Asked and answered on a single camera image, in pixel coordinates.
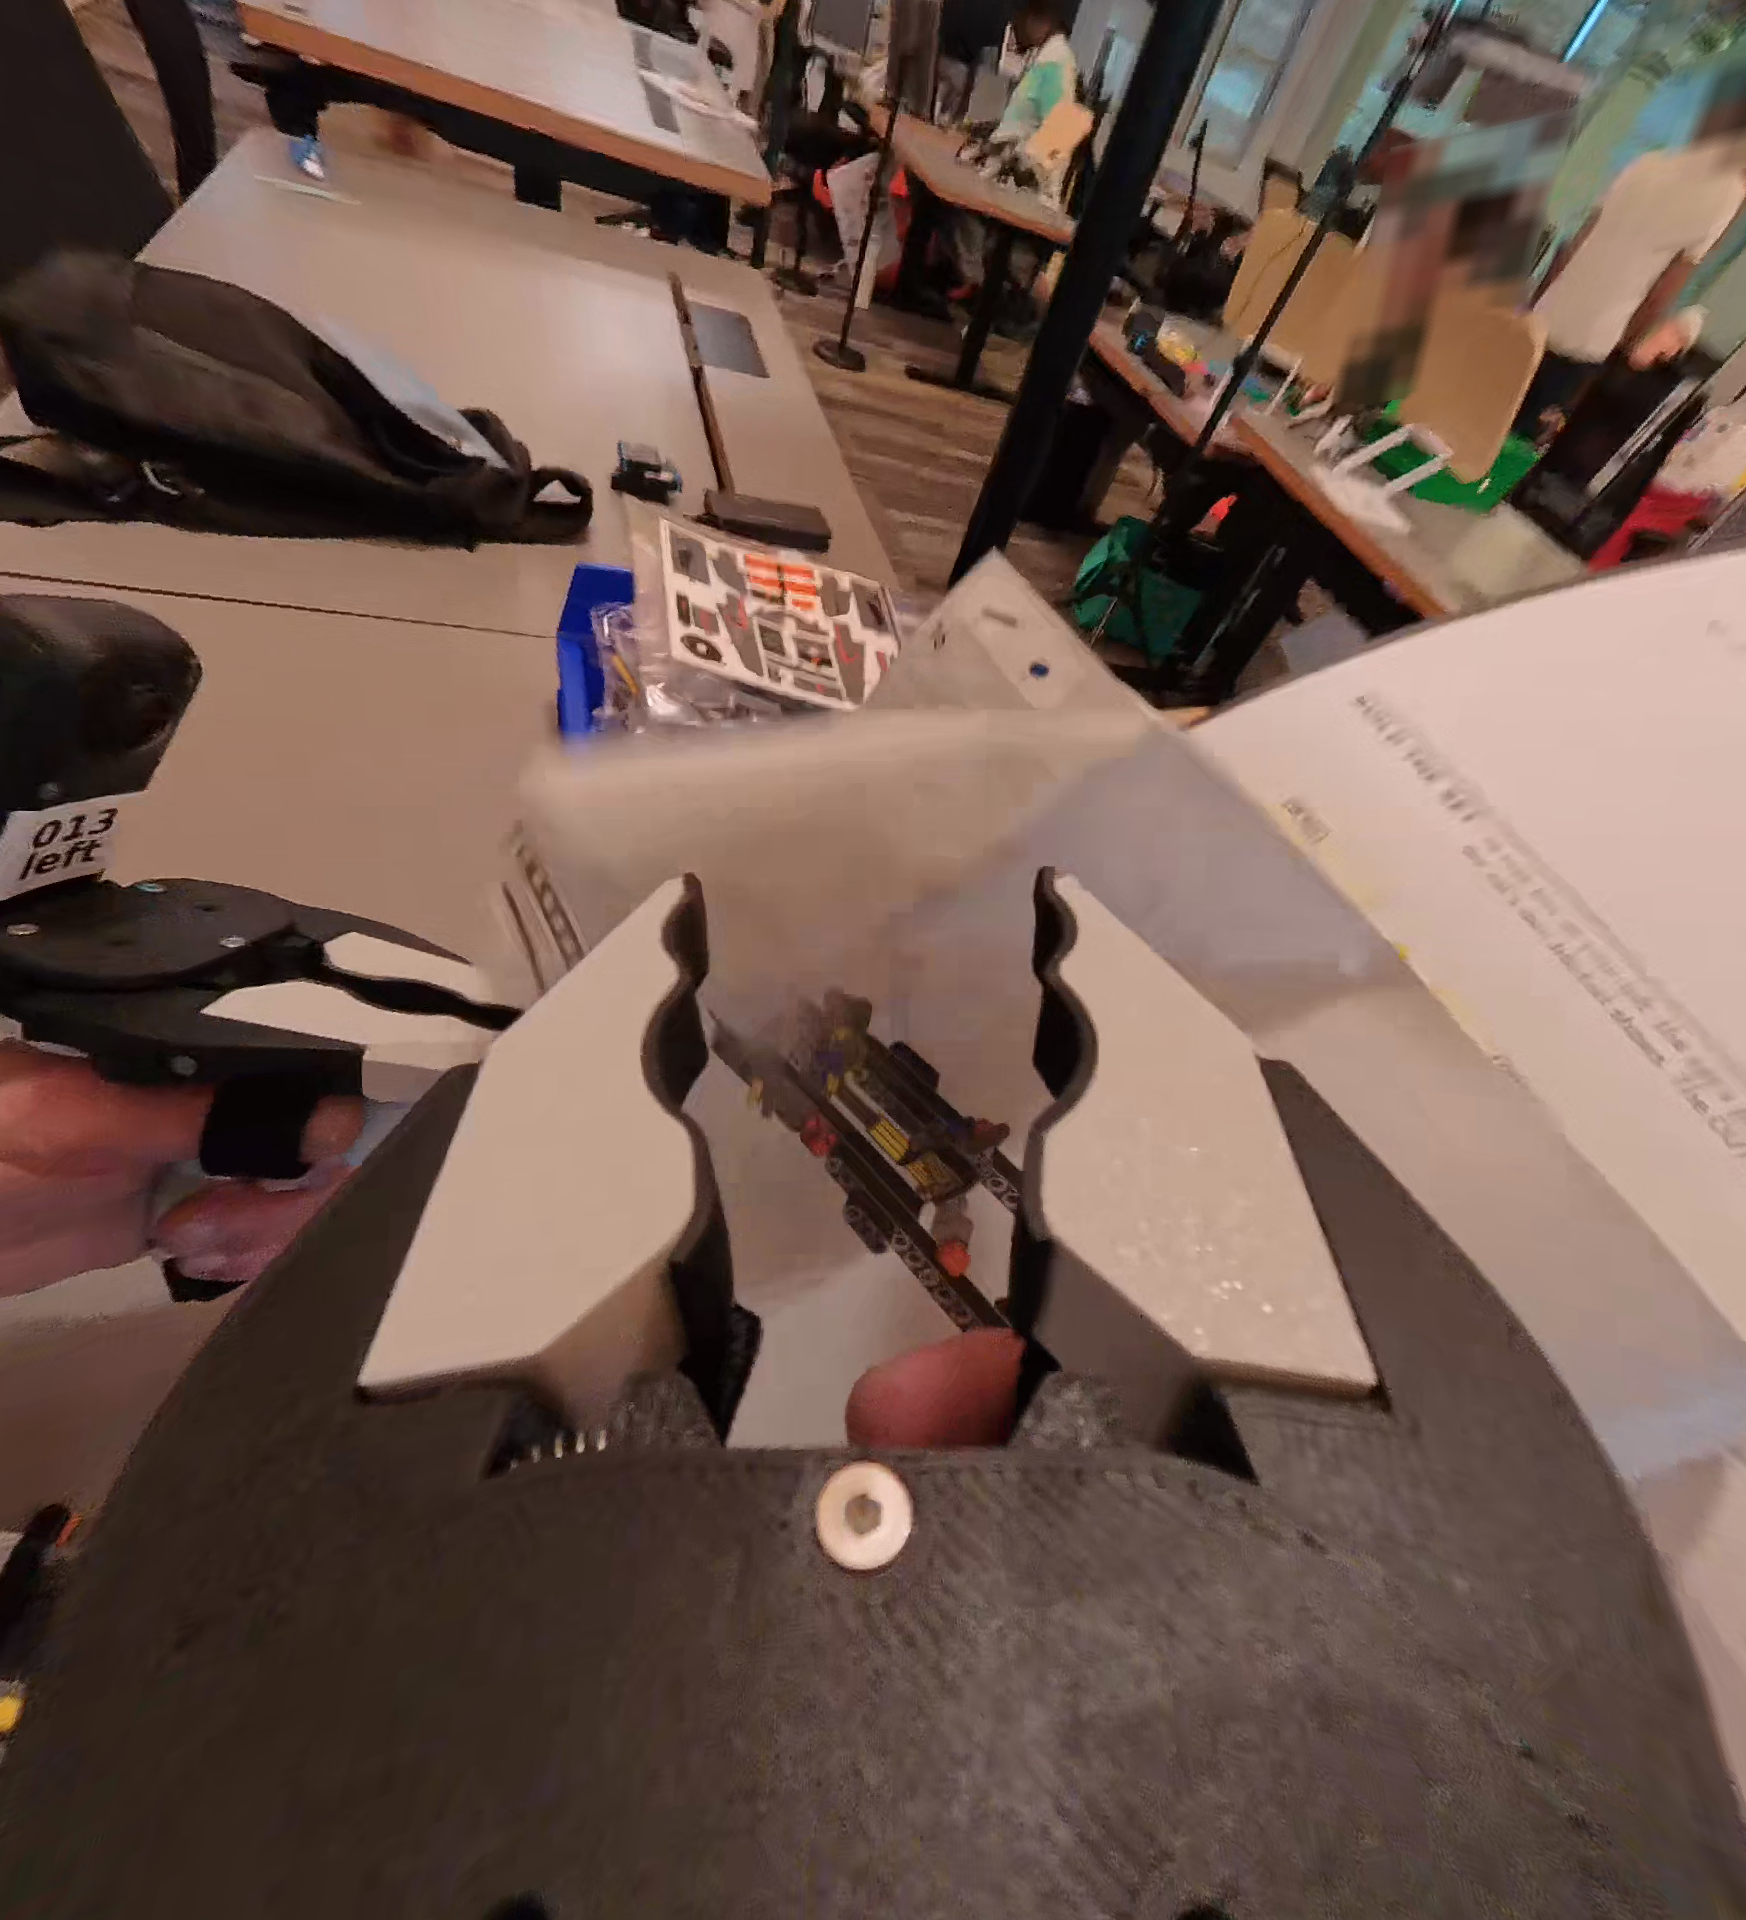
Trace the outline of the blue plastic bin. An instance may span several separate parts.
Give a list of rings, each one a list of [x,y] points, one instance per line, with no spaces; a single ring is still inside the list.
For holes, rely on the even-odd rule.
[[[561,743],[659,723],[665,626],[630,567],[579,563],[558,618],[554,727]]]

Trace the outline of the black office chair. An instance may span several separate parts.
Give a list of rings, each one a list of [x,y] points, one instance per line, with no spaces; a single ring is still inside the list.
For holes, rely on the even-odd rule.
[[[0,289],[46,256],[131,257],[217,161],[208,46],[190,5],[128,2],[167,112],[164,185],[83,39],[73,8],[0,2]]]

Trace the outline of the lego sticker sheet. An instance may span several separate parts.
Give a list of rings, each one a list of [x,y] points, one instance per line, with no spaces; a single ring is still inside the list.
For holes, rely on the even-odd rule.
[[[656,661],[712,695],[798,713],[855,713],[894,670],[903,636],[878,580],[695,524],[654,528]]]

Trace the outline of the printed paper sheet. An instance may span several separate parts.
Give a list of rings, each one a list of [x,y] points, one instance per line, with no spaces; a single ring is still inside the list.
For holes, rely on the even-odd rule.
[[[1193,748],[1565,1140],[1509,1300],[1645,1510],[1746,1801],[1746,548],[1288,682]]]

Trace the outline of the green bag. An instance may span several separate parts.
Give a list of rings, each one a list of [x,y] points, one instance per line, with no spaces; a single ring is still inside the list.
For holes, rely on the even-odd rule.
[[[1117,519],[1084,556],[1067,609],[1076,632],[1100,644],[1171,657],[1195,620],[1204,592],[1154,563],[1149,524]]]

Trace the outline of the black support pole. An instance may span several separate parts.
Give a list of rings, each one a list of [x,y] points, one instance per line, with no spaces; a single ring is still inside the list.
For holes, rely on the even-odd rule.
[[[1024,517],[1067,392],[1100,321],[1115,271],[1127,257],[1159,161],[1220,32],[1224,11],[1224,2],[1152,6],[1093,191],[1067,248],[1046,318],[1031,345],[1021,390],[954,560],[950,588],[958,588],[984,557],[1002,551]]]

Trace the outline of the cardboard sheet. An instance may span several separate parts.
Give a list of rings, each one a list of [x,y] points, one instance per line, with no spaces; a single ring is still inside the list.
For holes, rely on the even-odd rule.
[[[1458,239],[1450,212],[1377,217],[1361,239],[1318,235],[1295,208],[1261,216],[1224,305],[1224,338],[1253,359],[1229,433],[1279,413],[1384,413],[1456,481],[1481,483],[1539,370],[1543,324]]]

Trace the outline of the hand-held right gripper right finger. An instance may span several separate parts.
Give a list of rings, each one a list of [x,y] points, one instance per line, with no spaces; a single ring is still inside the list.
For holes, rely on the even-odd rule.
[[[1273,1064],[1078,878],[1032,886],[1046,1106],[1007,1312],[1032,1362],[1108,1389],[1149,1448],[1241,1448],[1229,1387],[1380,1399]]]

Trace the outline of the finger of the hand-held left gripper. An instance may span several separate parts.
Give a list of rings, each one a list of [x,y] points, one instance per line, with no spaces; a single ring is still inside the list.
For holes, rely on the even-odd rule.
[[[314,1004],[360,1034],[465,1028],[502,1034],[521,1007],[474,964],[352,929],[328,942],[312,980]]]
[[[338,985],[281,981],[215,995],[203,1007],[220,1028],[243,1024],[274,1037],[351,1044],[364,1070],[450,1070],[476,1064],[520,1012],[446,995],[438,1012],[379,1005]]]

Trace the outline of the lego instruction booklet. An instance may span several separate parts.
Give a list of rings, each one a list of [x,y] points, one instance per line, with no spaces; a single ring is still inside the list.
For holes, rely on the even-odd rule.
[[[654,730],[546,747],[526,765],[497,884],[509,988],[547,989],[663,881],[701,881],[706,1007],[792,1050],[797,1004],[867,995],[967,1111],[1007,1121],[1026,1165],[1049,1098],[1032,1067],[1032,886],[1078,878],[1273,1064],[1273,1096],[1342,1265],[1380,1394],[1406,1397],[1383,1312],[1356,1301],[1356,1229],[1380,1281],[1426,1244],[1437,1386],[1484,1408],[1491,1336],[1435,1331],[1484,1272],[1491,1307],[1533,1242],[1506,1229],[1539,1194],[1594,1181],[1526,1095],[1191,745],[1146,718],[1078,644],[1059,695],[1009,691],[1056,639],[1006,567],[962,588],[905,648],[896,691],[845,718]]]

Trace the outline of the black stanchion pole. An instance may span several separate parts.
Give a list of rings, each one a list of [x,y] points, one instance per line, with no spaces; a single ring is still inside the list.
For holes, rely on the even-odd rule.
[[[883,106],[883,114],[885,114],[885,119],[883,119],[883,132],[882,132],[879,158],[875,164],[875,172],[867,184],[867,197],[865,197],[863,221],[862,221],[862,242],[855,256],[854,277],[851,277],[845,306],[842,313],[842,322],[834,336],[821,338],[812,345],[812,354],[824,366],[836,373],[862,375],[867,368],[865,354],[862,352],[862,349],[854,346],[854,329],[855,329],[857,313],[862,311],[862,292],[865,289],[870,280],[872,253],[875,248],[878,223],[882,217],[882,206],[885,201],[885,184],[887,184],[887,174],[892,167],[894,133],[898,132],[898,125],[903,117],[903,108],[900,106],[898,97],[887,97]]]

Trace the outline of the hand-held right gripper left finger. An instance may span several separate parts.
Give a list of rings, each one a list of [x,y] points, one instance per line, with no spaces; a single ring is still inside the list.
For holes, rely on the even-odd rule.
[[[356,1386],[532,1394],[605,1428],[676,1376],[726,1442],[762,1325],[736,1298],[708,1140],[701,881],[663,881],[485,1051]]]

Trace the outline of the black backpack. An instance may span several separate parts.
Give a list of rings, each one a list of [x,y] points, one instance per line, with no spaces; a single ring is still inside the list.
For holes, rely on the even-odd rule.
[[[497,415],[211,275],[54,253],[0,292],[0,349],[28,418],[0,524],[476,549],[593,521],[592,483]]]

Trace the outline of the person's left hand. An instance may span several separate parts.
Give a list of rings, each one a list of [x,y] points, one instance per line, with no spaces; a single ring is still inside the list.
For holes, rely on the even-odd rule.
[[[211,1105],[209,1091],[123,1089],[80,1057],[0,1044],[0,1301],[141,1260],[209,1301],[260,1279],[351,1176],[366,1109],[310,1111],[295,1184],[215,1181],[159,1203],[169,1170],[198,1161]]]

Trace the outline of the grey table with wooden edge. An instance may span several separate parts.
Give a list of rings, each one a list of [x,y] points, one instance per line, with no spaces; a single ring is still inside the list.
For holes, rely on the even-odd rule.
[[[283,2],[237,6],[243,36],[399,94],[397,114],[458,110],[644,182],[761,208],[771,172],[711,61],[613,5]]]

